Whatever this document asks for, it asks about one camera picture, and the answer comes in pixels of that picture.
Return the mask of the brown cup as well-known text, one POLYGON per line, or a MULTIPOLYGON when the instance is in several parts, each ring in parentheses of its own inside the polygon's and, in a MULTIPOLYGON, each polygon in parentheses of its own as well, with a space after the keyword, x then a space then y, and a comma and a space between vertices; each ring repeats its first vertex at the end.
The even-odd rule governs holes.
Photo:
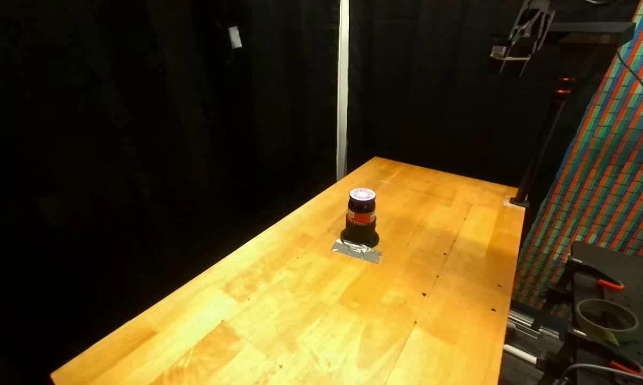
POLYGON ((348 192, 345 227, 341 239, 374 249, 376 230, 376 192, 371 189, 353 189, 348 192))

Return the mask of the silver tape patch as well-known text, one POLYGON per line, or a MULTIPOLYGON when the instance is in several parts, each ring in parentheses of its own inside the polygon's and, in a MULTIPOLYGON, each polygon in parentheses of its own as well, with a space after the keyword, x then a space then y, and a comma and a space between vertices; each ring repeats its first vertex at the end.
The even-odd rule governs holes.
POLYGON ((380 256, 382 256, 382 252, 376 250, 376 249, 369 249, 366 243, 353 243, 353 241, 345 241, 345 239, 336 239, 334 252, 355 256, 355 258, 360 258, 360 261, 369 261, 369 262, 378 262, 380 256))

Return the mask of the small white tag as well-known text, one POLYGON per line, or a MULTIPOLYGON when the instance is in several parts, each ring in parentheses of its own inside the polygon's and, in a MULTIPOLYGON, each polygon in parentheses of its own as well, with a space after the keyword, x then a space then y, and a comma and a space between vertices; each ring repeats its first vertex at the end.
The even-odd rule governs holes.
POLYGON ((241 49, 241 48, 243 48, 241 34, 240 34, 240 28, 238 28, 238 25, 230 25, 230 28, 228 28, 228 41, 230 41, 230 48, 232 48, 232 49, 241 49))

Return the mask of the white vertical pole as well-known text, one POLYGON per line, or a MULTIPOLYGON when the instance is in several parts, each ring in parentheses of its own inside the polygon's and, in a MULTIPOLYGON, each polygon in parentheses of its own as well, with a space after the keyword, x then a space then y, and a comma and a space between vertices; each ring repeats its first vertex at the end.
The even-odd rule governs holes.
POLYGON ((338 0, 338 67, 336 67, 336 180, 348 164, 348 67, 351 67, 351 0, 338 0))

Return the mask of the colourful striped panel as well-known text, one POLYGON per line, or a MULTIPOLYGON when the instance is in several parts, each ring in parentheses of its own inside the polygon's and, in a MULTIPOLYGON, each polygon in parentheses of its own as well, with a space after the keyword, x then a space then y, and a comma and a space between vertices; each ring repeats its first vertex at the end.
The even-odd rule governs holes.
POLYGON ((643 258, 643 0, 519 252, 512 300, 537 305, 573 241, 643 258))

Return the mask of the roll of tape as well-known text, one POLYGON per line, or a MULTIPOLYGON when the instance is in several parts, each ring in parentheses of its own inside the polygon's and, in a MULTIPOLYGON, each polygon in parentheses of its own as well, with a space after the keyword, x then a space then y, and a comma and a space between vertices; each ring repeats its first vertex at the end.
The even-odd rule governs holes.
POLYGON ((638 329, 638 317, 608 300, 587 298, 575 305, 576 326, 592 338, 620 345, 638 329))

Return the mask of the black perforated side table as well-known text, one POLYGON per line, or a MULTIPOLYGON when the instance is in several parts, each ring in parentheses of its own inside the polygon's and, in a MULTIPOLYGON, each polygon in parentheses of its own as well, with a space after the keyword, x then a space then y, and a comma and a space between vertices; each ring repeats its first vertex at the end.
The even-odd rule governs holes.
POLYGON ((560 267, 560 279, 546 286, 540 310, 551 313, 560 305, 570 313, 560 351, 567 362, 596 362, 626 372, 643 372, 643 258, 575 241, 560 267), (638 317, 638 329, 620 345, 587 336, 575 315, 575 305, 587 298, 630 308, 638 317))

